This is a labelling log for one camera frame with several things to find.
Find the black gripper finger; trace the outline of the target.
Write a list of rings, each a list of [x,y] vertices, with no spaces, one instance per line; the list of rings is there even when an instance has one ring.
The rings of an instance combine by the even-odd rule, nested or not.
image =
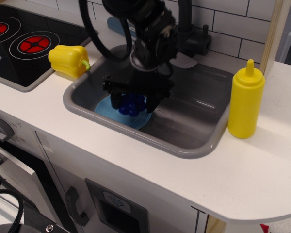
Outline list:
[[[112,91],[110,94],[111,106],[114,109],[118,109],[121,104],[122,93],[117,91]]]
[[[146,100],[146,109],[148,113],[152,113],[160,104],[160,96],[148,95]]]

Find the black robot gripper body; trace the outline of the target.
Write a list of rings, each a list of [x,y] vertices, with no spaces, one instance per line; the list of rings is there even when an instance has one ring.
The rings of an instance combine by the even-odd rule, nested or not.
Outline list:
[[[170,96],[174,82],[157,72],[120,70],[103,77],[103,90],[109,93],[141,94],[163,99]]]

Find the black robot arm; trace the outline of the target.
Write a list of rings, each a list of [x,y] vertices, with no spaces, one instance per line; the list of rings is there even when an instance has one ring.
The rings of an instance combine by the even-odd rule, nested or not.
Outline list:
[[[119,19],[126,39],[122,57],[111,53],[99,39],[89,17],[85,0],[79,1],[83,24],[99,52],[113,62],[130,61],[114,76],[104,77],[104,90],[111,95],[111,106],[119,109],[124,94],[146,96],[151,113],[161,100],[170,96],[174,82],[170,60],[178,52],[175,19],[161,0],[104,0],[104,8]]]

